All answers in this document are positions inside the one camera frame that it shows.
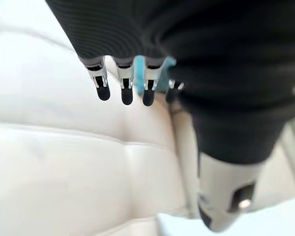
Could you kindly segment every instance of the leather seat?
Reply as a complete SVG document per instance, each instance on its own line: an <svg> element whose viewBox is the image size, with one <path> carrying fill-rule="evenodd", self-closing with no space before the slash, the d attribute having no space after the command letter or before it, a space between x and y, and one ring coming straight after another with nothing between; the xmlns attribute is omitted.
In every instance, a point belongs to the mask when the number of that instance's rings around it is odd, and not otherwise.
<svg viewBox="0 0 295 236"><path fill-rule="evenodd" d="M44 1L0 2L0 236L155 236L158 212L197 217L190 116L124 106L107 68L103 102Z"/></svg>

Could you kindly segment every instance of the black fabric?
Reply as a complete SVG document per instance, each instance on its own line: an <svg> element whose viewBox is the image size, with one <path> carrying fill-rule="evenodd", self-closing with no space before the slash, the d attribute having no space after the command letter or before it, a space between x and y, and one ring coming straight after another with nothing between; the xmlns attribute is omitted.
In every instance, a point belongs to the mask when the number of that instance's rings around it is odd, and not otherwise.
<svg viewBox="0 0 295 236"><path fill-rule="evenodd" d="M199 150L265 160L295 117L295 0L47 0L77 54L172 56Z"/></svg>

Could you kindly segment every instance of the robotic finger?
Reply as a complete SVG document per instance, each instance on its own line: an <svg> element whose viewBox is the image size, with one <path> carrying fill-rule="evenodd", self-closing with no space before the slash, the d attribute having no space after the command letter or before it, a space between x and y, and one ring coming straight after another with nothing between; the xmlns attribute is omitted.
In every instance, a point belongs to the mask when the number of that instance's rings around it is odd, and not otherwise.
<svg viewBox="0 0 295 236"><path fill-rule="evenodd" d="M155 90L161 75L165 58L145 57L143 104L150 106L154 102Z"/></svg>
<svg viewBox="0 0 295 236"><path fill-rule="evenodd" d="M130 105L133 101L133 59L114 58L117 65L118 79L121 86L121 99L124 105Z"/></svg>
<svg viewBox="0 0 295 236"><path fill-rule="evenodd" d="M166 93L166 102L173 103L176 100L178 93L183 89L184 83L175 80L169 80L168 90Z"/></svg>
<svg viewBox="0 0 295 236"><path fill-rule="evenodd" d="M104 57L94 59L92 66L86 66L88 73L93 80L99 99L106 101L110 98L110 90L107 81L107 70Z"/></svg>

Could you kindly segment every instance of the blue component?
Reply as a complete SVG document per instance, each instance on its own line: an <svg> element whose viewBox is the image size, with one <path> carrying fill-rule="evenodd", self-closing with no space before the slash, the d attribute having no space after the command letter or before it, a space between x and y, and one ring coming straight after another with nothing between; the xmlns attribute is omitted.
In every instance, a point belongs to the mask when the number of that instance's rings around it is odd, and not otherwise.
<svg viewBox="0 0 295 236"><path fill-rule="evenodd" d="M167 69L171 66L174 66L176 61L171 58L167 57L164 62L164 67L161 72L160 79L157 84L156 92L158 93L166 93L168 88L168 72ZM134 60L134 76L135 76L135 85L136 90L139 95L143 94L144 91L144 58L143 56L137 56Z"/></svg>

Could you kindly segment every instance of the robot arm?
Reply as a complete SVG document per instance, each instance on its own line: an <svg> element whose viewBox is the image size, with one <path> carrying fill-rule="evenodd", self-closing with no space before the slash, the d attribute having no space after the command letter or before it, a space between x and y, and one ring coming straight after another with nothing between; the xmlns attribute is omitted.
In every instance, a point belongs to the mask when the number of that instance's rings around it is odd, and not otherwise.
<svg viewBox="0 0 295 236"><path fill-rule="evenodd" d="M146 58L143 102L153 102L164 58L177 64L167 100L191 114L199 148L199 211L227 229L285 123L295 117L295 0L47 0L100 99L110 96L104 55L132 101L133 58Z"/></svg>

